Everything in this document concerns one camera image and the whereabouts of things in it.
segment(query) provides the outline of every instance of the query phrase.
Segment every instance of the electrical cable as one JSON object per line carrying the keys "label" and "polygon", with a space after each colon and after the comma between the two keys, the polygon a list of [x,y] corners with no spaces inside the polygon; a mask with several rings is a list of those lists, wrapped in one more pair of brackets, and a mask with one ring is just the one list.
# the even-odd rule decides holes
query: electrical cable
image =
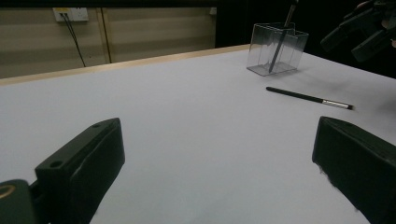
{"label": "electrical cable", "polygon": [[86,67],[84,59],[82,58],[82,55],[81,55],[81,50],[79,49],[79,46],[78,46],[77,37],[74,32],[72,23],[70,22],[69,17],[67,16],[66,13],[61,13],[61,16],[62,16],[62,18],[64,18],[64,22],[66,22],[67,28],[69,29],[69,32],[70,32],[71,36],[73,37],[73,40],[74,40],[77,50],[78,50],[79,58],[81,59],[82,64],[84,64],[84,67]]}

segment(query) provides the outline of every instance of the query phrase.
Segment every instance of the white table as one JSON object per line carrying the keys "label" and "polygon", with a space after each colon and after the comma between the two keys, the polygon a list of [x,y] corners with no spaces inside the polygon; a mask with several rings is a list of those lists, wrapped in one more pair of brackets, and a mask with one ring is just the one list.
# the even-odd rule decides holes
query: white table
{"label": "white table", "polygon": [[92,223],[368,223],[311,161],[315,134],[328,116],[395,145],[396,80],[308,54],[299,71],[261,77],[246,69],[245,48],[3,81],[0,181],[32,183],[51,153],[117,117],[126,163]]}

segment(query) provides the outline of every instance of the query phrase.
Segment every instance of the transparent box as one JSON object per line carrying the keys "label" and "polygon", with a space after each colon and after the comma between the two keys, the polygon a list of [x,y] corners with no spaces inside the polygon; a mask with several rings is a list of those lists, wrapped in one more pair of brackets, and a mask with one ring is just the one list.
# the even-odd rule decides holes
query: transparent box
{"label": "transparent box", "polygon": [[295,70],[298,67],[308,34],[295,30],[290,23],[258,23],[254,25],[247,69],[261,76]]}

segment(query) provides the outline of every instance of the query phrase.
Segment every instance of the stylus pen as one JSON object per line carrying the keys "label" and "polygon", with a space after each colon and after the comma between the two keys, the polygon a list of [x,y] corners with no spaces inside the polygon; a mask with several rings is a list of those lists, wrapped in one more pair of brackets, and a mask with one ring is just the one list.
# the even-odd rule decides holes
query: stylus pen
{"label": "stylus pen", "polygon": [[279,42],[277,43],[276,51],[275,51],[275,54],[274,54],[274,58],[273,58],[273,60],[271,61],[271,64],[270,64],[269,73],[271,73],[272,70],[274,69],[274,65],[275,65],[275,62],[276,62],[276,59],[277,59],[277,55],[279,54],[280,47],[282,46],[283,41],[285,40],[286,33],[288,32],[287,29],[289,28],[289,23],[290,23],[290,20],[291,20],[291,16],[293,15],[293,12],[294,12],[294,9],[296,8],[298,0],[295,0],[293,2],[294,3],[290,6],[289,14],[288,14],[288,17],[286,18],[285,24],[283,25],[284,29],[282,31],[282,35],[279,38]]}
{"label": "stylus pen", "polygon": [[307,101],[313,101],[313,102],[317,102],[317,103],[324,104],[324,105],[332,105],[332,106],[337,106],[337,107],[341,107],[344,109],[350,109],[350,110],[353,109],[353,105],[347,105],[347,104],[343,104],[343,103],[339,103],[339,102],[335,102],[335,101],[331,101],[331,100],[320,99],[318,97],[304,95],[304,94],[300,94],[297,92],[284,91],[284,90],[280,90],[280,89],[273,88],[273,87],[267,87],[266,89],[268,91],[273,91],[276,93],[280,93],[280,94],[284,94],[284,95],[288,95],[288,96],[292,96],[292,97],[297,97],[300,99],[304,99]]}

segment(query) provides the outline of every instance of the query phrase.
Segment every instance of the power outlet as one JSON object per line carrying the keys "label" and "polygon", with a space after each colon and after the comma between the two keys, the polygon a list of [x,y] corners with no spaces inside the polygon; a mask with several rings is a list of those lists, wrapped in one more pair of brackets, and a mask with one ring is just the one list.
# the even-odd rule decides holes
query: power outlet
{"label": "power outlet", "polygon": [[87,21],[88,11],[85,7],[54,7],[53,13],[56,21],[64,21],[62,13],[67,15],[70,21]]}
{"label": "power outlet", "polygon": [[88,11],[85,7],[71,7],[73,21],[87,21]]}
{"label": "power outlet", "polygon": [[54,7],[52,10],[56,21],[64,21],[64,18],[61,16],[62,13],[66,14],[70,21],[73,18],[70,7]]}

